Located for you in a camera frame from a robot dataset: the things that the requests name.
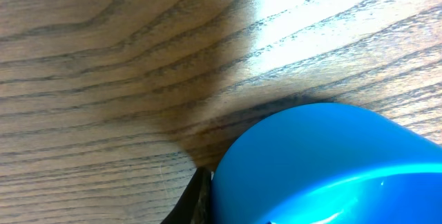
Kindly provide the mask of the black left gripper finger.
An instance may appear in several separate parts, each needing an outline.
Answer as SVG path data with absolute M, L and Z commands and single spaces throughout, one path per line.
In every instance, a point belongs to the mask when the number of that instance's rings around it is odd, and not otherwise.
M 211 171 L 199 167 L 175 207 L 161 224 L 209 224 Z

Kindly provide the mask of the blue metal bowl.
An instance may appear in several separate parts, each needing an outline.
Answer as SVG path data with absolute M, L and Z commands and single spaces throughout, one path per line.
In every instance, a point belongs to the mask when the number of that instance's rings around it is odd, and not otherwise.
M 440 223 L 441 148 L 347 104 L 297 106 L 221 159 L 214 223 Z

